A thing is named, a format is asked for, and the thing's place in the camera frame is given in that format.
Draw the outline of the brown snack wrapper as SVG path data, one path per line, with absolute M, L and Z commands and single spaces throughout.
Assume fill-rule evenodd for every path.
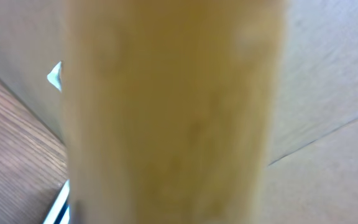
M 286 2 L 71 0 L 71 223 L 255 223 Z

